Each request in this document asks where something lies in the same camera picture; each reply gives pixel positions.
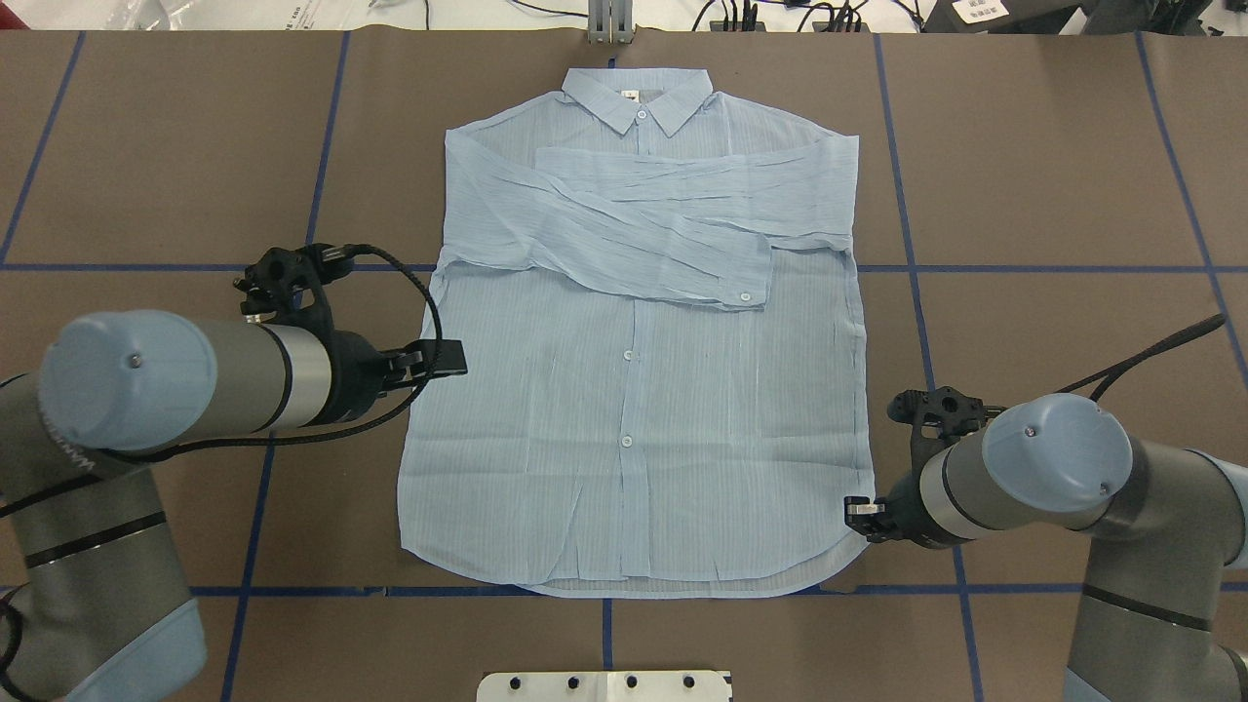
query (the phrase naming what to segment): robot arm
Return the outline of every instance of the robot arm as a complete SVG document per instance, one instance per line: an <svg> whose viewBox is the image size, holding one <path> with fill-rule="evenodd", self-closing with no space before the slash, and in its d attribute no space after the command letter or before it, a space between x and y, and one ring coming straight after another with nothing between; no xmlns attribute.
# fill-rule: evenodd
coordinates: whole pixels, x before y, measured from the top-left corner
<svg viewBox="0 0 1248 702"><path fill-rule="evenodd" d="M871 541L945 548L1031 522L1092 538L1068 702L1248 698L1243 655L1211 635L1222 568L1248 565L1248 470L1128 437L1076 395L986 428L982 403L948 387L904 393L890 413L915 423L916 465L887 497L846 500L847 523ZM924 423L973 433L931 455Z"/></svg>
<svg viewBox="0 0 1248 702"><path fill-rule="evenodd" d="M358 254L413 280L369 246L273 249L235 284L250 324L89 315L65 327L37 375L0 385L0 515L11 515L30 578L0 607L0 701L155 702L198 673L203 631L151 462L310 441L215 437L351 421L388 391L467 372L441 326L438 339L392 351L334 329L323 286Z"/></svg>

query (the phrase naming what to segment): brown table surface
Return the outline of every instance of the brown table surface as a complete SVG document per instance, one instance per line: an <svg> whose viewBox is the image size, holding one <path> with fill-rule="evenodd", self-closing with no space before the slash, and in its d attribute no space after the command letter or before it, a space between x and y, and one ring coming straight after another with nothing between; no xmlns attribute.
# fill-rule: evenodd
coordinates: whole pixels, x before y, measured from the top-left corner
<svg viewBox="0 0 1248 702"><path fill-rule="evenodd" d="M612 60L705 67L719 90L862 135L881 491L909 462L894 393L1021 402L1218 310L1226 331L1103 403L1138 436L1248 461L1248 41L1229 37L4 32L0 376L85 312L230 317L233 274L270 246L367 241L432 266L443 131ZM804 197L819 194L794 184ZM378 345L418 320L397 275L331 294ZM1060 697L1080 536L872 547L841 576L852 595L524 596L399 550L404 425L160 468L210 647L175 700L470 701L488 671L604 667L730 670L739 702ZM0 530L0 583L19 583ZM1217 630L1248 648L1248 578L1227 581Z"/></svg>

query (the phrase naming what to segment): blue tape grid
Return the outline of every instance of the blue tape grid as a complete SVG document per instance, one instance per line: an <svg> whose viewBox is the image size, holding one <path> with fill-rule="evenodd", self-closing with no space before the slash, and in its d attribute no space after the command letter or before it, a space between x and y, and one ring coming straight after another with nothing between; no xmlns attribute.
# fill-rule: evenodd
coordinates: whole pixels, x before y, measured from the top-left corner
<svg viewBox="0 0 1248 702"><path fill-rule="evenodd" d="M61 77L56 97L49 111L47 120L40 134L35 154L31 157L30 167L22 181L21 191L14 211L9 219L2 242L0 242L0 271L44 271L44 272L238 272L246 264L11 264L7 255L16 236L22 210L30 195L31 186L39 171L39 165L51 137L56 117L60 112L65 95L69 90L70 80L81 55L86 39L85 32L79 32ZM915 257L914 239L910 227L910 215L906 206L905 186L902 181L901 161L896 140L896 130L892 120L892 107L889 96L887 74L885 69L884 46L879 35L874 37L876 67L879 71L880 95L884 109L885 125L887 131L889 152L894 172L896 189L897 210L900 215L901 235L905 244L905 265L861 265L864 274L905 274L910 280L911 297L914 304L915 322L919 331L920 352L924 363L924 375L929 388L936 386L935 370L931 360L930 345L927 341L926 320L922 310L922 295L920 289L920 275L929 274L1197 274L1204 275L1209 280L1213 295L1218 302L1218 309L1227 314L1227 302L1219 284L1219 275L1236 275L1248 272L1248 266L1217 266L1213 264L1208 242L1204 239L1199 217L1192 202L1187 181L1183 176L1178 156L1174 151L1166 125L1164 114L1157 95L1152 67L1148 60L1148 51L1142 34L1136 34L1136 47L1139 54L1141 69L1153 116L1157 121L1158 134L1171 169L1174 174L1176 185L1183 201L1188 222L1192 227L1193 237L1201 252L1202 264L1199 266L1082 266L1082 265L922 265ZM342 35L342 44L338 56L337 74L334 77L333 94L329 101L329 112L326 120L324 140L321 149L321 161L317 169L316 186L312 196L312 206L308 214L306 244L311 244L316 236L317 217L319 214L321 196L324 189L326 172L328 169L329 152L333 140L334 121L337 117L338 101L342 94L343 74L347 64L351 35ZM388 271L389 267L378 264L357 265L358 271L376 272ZM432 264L411 266L418 272L431 272ZM1227 335L1236 357L1241 377L1248 387L1248 362L1243 347L1239 344L1234 324L1229 320L1226 325ZM192 592L197 597L236 597L238 606L235 616L235 627L230 642L230 652L226 665L226 675L221 692L222 702L231 698L233 680L237 672L238 653L242 645L243 628L247 617L247 606L251 597L540 597L525 590L513 586L479 586L479 587L261 587L253 586L256 557L260 546L261 526L263 523L265 507L268 498L268 487L272 477L272 466L276 451L270 447L265 453L265 462L261 471L260 487L257 490L256 507L252 517L252 527L247 545L247 557L243 566L242 582L238 587L193 587ZM967 658L971 670L972 691L976 702L983 701L983 688L980 675L977 647L975 641L975 626L971 616L971 596L991 595L1073 595L1081 591L1081 583L968 583L966 568L960 548L952 551L955 583L951 585L865 585L852 593L837 593L821 590L819 587L806 588L795 593L796 597L831 596L831 597L861 597L861 596L947 596L958 598L962 613L963 636L967 650ZM1227 582L1222 585L1223 592L1248 592L1248 582ZM603 668L614 668L613 651L613 601L602 601L602 651Z"/></svg>

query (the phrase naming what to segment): shirt collar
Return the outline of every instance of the shirt collar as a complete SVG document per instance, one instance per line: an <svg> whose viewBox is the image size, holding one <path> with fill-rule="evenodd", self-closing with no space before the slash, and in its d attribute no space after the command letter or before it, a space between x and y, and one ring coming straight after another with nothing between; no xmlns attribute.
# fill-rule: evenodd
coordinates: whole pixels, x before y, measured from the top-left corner
<svg viewBox="0 0 1248 702"><path fill-rule="evenodd" d="M663 95L638 105L620 90L661 90ZM563 92L618 134L628 131L644 109L673 136L710 97L711 85L703 70L572 69L563 80Z"/></svg>

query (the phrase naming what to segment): fabric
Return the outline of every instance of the fabric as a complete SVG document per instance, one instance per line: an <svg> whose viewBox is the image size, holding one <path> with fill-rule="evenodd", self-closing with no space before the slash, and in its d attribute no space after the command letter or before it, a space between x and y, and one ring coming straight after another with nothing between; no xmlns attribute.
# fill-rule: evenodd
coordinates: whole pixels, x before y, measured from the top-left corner
<svg viewBox="0 0 1248 702"><path fill-rule="evenodd" d="M840 571L874 493L856 180L857 137L705 71L577 69L449 131L431 287L469 372L413 406L403 547L582 597Z"/></svg>

